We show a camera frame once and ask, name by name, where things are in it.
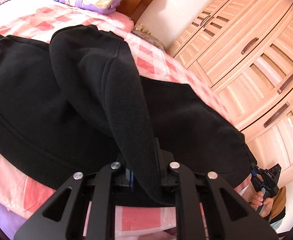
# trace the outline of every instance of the wardrobe handle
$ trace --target wardrobe handle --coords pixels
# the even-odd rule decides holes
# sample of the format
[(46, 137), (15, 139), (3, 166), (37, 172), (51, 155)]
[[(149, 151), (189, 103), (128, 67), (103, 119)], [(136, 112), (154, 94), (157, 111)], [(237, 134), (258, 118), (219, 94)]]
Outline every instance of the wardrobe handle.
[(203, 25), (203, 28), (205, 28), (205, 26), (208, 24), (208, 22), (210, 21), (210, 20), (212, 20), (214, 18), (214, 16), (212, 16), (209, 20), (207, 20), (207, 22), (205, 23), (205, 25)]
[(292, 81), (293, 79), (293, 73), (288, 77), (288, 79), (282, 84), (282, 86), (280, 86), (280, 88), (278, 89), (278, 93), (282, 93), (283, 89), (285, 89), (285, 87)]
[(246, 52), (246, 50), (252, 45), (252, 43), (254, 43), (254, 42), (256, 42), (256, 41), (258, 41), (259, 40), (259, 38), (258, 37), (255, 37), (253, 40), (251, 40), (245, 47), (244, 47), (244, 49), (241, 51), (241, 54), (243, 55), (245, 52)]
[(270, 123), (272, 123), (285, 109), (289, 107), (289, 105), (289, 102), (286, 102), (283, 106), (281, 106), (280, 109), (264, 123), (264, 127), (267, 127)]
[(203, 23), (204, 23), (204, 21), (207, 19), (207, 18), (209, 18), (211, 15), (208, 15), (207, 17), (205, 17), (204, 19), (203, 19), (203, 21), (200, 23), (200, 26), (202, 26), (203, 25)]

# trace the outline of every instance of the wardrobe door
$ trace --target wardrobe door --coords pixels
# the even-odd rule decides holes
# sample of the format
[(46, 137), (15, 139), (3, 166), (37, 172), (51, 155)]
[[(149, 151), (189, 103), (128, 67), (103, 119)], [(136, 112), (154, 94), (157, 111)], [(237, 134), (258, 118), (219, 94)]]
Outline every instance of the wardrobe door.
[(179, 34), (168, 48), (172, 57), (189, 41), (190, 38), (202, 27), (210, 15), (215, 14), (228, 0), (213, 0), (209, 5)]
[(196, 60), (215, 85), (277, 25), (293, 0), (257, 0)]
[(189, 67), (212, 45), (256, 0), (229, 0), (216, 14), (210, 16), (200, 30), (174, 57)]
[(280, 188), (293, 180), (293, 90), (243, 134), (260, 168), (281, 165)]
[(212, 88), (238, 130), (289, 93), (293, 88), (293, 6), (272, 32)]

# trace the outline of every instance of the person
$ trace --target person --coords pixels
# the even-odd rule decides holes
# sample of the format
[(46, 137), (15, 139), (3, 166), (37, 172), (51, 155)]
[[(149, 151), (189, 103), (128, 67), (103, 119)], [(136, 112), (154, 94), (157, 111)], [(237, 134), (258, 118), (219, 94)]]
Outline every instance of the person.
[(280, 227), (285, 216), (286, 188), (280, 188), (279, 193), (275, 197), (266, 198), (264, 201), (263, 193), (259, 191), (253, 196), (249, 204), (253, 209), (264, 205), (264, 210), (260, 216), (265, 218), (269, 222), (269, 225), (276, 230)]

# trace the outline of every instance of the silver screw head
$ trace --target silver screw head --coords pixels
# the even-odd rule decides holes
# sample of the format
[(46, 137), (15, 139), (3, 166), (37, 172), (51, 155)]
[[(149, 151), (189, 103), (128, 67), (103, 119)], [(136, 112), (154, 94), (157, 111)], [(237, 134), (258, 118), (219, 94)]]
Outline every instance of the silver screw head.
[(210, 171), (208, 173), (208, 177), (209, 177), (209, 179), (216, 179), (217, 178), (217, 173), (214, 172), (214, 171)]
[(170, 163), (170, 167), (172, 169), (178, 169), (180, 167), (180, 163), (178, 163), (178, 162), (171, 162)]
[(114, 170), (117, 170), (120, 167), (121, 167), (121, 163), (119, 163), (119, 162), (111, 163), (111, 168), (114, 169)]
[(82, 172), (76, 172), (73, 174), (74, 179), (82, 179), (83, 178), (83, 173)]

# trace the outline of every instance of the hand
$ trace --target hand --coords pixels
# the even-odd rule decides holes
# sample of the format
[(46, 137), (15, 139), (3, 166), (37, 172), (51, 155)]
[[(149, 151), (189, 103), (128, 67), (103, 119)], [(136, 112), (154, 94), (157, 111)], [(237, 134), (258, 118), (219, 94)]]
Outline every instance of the hand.
[(251, 207), (253, 209), (257, 209), (259, 206), (264, 205), (265, 208), (260, 214), (260, 216), (264, 218), (271, 212), (271, 208), (273, 205), (273, 199), (268, 197), (264, 200), (263, 203), (262, 202), (263, 202), (263, 193), (261, 191), (259, 191), (253, 197), (253, 200), (251, 201)]

